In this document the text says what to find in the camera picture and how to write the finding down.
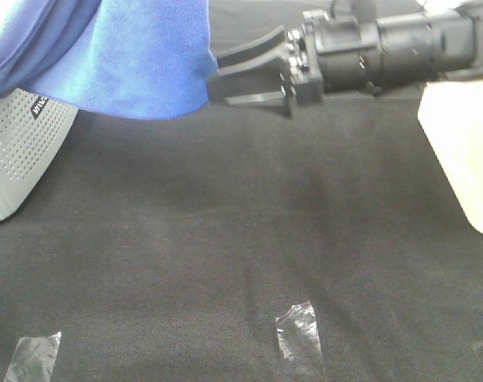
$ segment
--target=white plastic device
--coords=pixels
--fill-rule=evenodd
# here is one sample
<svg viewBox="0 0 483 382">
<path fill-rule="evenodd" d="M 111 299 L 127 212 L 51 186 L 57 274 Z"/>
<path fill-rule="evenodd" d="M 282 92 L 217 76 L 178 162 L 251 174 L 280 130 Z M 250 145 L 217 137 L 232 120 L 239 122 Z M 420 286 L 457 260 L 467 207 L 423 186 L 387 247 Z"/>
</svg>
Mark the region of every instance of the white plastic device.
<svg viewBox="0 0 483 382">
<path fill-rule="evenodd" d="M 0 99 L 0 221 L 49 167 L 78 109 L 20 89 Z"/>
</svg>

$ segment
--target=blue cloth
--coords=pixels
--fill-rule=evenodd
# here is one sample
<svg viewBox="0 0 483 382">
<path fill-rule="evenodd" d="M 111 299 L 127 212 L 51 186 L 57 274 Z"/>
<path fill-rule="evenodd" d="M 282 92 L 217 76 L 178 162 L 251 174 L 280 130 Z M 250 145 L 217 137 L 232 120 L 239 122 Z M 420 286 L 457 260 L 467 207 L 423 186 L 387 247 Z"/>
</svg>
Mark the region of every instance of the blue cloth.
<svg viewBox="0 0 483 382">
<path fill-rule="evenodd" d="M 208 102 L 207 0 L 18 0 L 0 31 L 0 97 L 172 119 Z"/>
</svg>

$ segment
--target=robotic arm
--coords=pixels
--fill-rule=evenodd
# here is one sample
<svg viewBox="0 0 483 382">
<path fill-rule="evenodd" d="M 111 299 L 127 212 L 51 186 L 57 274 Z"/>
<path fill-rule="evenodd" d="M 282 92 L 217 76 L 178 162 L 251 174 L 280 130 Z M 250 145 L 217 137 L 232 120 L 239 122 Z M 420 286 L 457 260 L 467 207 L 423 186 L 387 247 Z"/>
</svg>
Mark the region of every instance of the robotic arm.
<svg viewBox="0 0 483 382">
<path fill-rule="evenodd" d="M 368 0 L 359 3 L 367 4 Z M 332 10 L 303 13 L 300 28 L 281 26 L 218 56 L 210 100 L 290 115 L 324 93 L 381 89 L 424 80 L 483 78 L 483 0 L 444 14 L 364 22 Z"/>
</svg>

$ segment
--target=table surface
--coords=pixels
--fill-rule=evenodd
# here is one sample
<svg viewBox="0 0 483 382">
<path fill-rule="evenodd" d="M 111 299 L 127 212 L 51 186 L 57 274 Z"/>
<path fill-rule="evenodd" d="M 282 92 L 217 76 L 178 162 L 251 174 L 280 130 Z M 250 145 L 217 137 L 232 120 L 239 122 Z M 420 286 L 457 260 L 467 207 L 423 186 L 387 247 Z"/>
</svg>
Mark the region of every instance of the table surface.
<svg viewBox="0 0 483 382">
<path fill-rule="evenodd" d="M 212 2 L 213 48 L 271 29 L 269 3 Z M 269 21 L 236 36 L 236 12 Z M 80 112 L 0 224 L 0 380 L 19 337 L 58 330 L 55 381 L 282 380 L 275 316 L 310 300 L 329 380 L 483 381 L 483 236 L 419 97 L 339 95 L 293 119 Z"/>
</svg>

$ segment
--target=blue towel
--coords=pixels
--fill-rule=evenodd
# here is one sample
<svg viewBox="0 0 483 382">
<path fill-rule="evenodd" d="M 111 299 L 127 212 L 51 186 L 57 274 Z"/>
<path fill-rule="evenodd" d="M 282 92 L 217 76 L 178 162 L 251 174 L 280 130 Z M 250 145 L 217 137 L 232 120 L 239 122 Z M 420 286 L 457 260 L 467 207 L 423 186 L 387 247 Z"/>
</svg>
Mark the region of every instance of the blue towel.
<svg viewBox="0 0 483 382">
<path fill-rule="evenodd" d="M 0 97 L 172 119 L 208 102 L 208 0 L 18 0 L 0 31 Z"/>
</svg>

